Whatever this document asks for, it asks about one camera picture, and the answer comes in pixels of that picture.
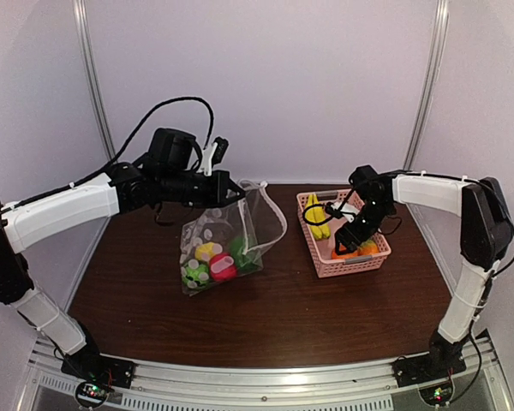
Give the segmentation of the orange toy orange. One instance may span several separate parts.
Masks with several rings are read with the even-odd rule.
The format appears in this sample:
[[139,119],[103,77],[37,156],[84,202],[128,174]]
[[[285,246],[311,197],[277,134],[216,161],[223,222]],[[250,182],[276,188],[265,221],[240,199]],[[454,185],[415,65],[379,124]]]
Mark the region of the orange toy orange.
[[359,255],[360,253],[358,248],[353,252],[349,252],[344,245],[340,245],[338,249],[332,249],[331,259],[353,259],[358,257]]

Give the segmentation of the green orange toy mango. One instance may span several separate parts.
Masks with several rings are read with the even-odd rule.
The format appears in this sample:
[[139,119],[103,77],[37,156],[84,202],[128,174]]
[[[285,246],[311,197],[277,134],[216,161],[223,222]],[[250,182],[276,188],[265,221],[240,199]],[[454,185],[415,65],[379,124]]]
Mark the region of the green orange toy mango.
[[358,253],[360,256],[375,255],[379,252],[380,249],[374,240],[365,241],[358,248]]

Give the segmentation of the yellow toy banana bunch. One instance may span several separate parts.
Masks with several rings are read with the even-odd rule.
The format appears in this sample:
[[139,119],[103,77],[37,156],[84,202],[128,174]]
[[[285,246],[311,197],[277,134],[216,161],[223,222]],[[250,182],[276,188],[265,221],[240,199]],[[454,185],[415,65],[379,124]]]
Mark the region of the yellow toy banana bunch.
[[318,201],[317,195],[311,193],[304,210],[304,219],[316,241],[328,240],[331,230],[326,221],[323,205]]

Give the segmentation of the clear zip top bag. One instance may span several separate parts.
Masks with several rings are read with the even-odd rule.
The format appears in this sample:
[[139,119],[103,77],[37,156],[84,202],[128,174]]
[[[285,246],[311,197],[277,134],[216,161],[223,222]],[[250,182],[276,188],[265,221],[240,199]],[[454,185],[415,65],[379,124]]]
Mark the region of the clear zip top bag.
[[[191,259],[195,259],[195,249],[209,241],[220,244],[222,253],[230,254],[231,241],[242,236],[245,239],[244,252],[255,251],[261,257],[263,266],[264,254],[284,238],[288,229],[287,218],[267,192],[268,183],[241,181],[239,185],[246,191],[244,199],[225,208],[207,209],[195,220],[184,224],[180,242],[180,272]],[[215,282],[210,275],[206,287],[189,289],[183,284],[181,273],[182,292],[185,295],[196,295],[221,283]]]

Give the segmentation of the green toy bell pepper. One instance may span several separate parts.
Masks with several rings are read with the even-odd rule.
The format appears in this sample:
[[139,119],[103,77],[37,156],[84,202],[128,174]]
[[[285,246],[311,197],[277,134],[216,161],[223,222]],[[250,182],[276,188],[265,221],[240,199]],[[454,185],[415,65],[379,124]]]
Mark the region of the green toy bell pepper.
[[250,274],[260,271],[262,266],[262,259],[255,251],[245,250],[245,239],[242,236],[235,237],[230,245],[229,252],[235,261],[235,265],[239,275]]

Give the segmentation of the yellow toy pear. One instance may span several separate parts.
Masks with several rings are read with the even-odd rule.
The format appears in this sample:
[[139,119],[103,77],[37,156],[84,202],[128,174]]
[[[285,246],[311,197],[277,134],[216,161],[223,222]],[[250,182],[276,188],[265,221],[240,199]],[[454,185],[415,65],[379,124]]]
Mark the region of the yellow toy pear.
[[203,262],[209,262],[214,256],[221,254],[223,247],[216,243],[209,241],[207,243],[200,244],[194,252],[194,256],[197,260]]

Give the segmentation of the red toy apple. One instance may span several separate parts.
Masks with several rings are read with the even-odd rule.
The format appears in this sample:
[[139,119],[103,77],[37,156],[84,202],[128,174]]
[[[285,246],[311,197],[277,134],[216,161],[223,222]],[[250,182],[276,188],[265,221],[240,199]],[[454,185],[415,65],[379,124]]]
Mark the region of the red toy apple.
[[211,258],[209,271],[215,282],[226,282],[237,276],[235,260],[228,253],[220,253]]

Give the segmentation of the green toy watermelon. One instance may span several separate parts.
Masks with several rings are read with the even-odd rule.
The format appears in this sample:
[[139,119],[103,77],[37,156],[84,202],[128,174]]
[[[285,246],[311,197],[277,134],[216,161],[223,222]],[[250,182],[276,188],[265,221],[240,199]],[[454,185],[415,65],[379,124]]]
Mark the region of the green toy watermelon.
[[189,289],[206,287],[210,281],[209,267],[197,259],[191,259],[182,269],[182,282]]

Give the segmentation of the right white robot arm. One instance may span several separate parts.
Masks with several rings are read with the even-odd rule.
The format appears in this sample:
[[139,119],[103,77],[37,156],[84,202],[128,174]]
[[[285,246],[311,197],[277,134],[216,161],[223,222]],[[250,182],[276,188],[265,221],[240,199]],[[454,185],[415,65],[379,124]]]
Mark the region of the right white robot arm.
[[344,220],[334,234],[337,253],[355,251],[395,216],[396,206],[405,205],[421,212],[421,226],[429,231],[425,237],[435,257],[460,257],[450,265],[460,270],[451,280],[451,301],[422,359],[422,371],[439,378],[471,338],[496,277],[507,268],[502,261],[514,249],[514,224],[499,181],[426,171],[379,173],[364,165],[349,182],[347,195],[361,199],[360,209],[349,211],[347,200],[326,205],[330,217]]

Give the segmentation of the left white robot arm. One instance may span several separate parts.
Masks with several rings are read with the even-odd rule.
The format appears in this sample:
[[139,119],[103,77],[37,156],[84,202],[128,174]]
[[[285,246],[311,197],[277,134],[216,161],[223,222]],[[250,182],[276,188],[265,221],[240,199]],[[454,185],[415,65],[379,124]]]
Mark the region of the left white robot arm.
[[87,182],[72,183],[35,200],[0,201],[0,303],[13,307],[45,334],[66,361],[88,380],[101,378],[105,359],[91,335],[30,278],[23,252],[32,245],[84,223],[178,203],[221,208],[244,191],[217,169],[229,146],[218,137],[200,148],[181,130],[159,128],[147,152],[133,163],[110,164]]

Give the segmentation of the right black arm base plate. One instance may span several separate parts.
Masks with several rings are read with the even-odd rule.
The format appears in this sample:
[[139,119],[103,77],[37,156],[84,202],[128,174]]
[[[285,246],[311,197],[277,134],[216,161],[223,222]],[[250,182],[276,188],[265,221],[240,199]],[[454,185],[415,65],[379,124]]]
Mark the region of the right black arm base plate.
[[447,365],[435,365],[430,354],[400,356],[392,362],[391,368],[400,388],[448,378],[449,372],[460,373],[467,369],[462,358],[456,358]]

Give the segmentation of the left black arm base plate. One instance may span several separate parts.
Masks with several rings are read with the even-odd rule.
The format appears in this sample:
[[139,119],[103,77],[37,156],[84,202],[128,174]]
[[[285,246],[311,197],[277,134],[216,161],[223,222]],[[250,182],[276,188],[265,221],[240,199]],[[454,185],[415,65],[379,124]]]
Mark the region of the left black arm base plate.
[[65,374],[97,383],[101,386],[129,389],[135,363],[101,354],[78,352],[66,354],[61,371]]

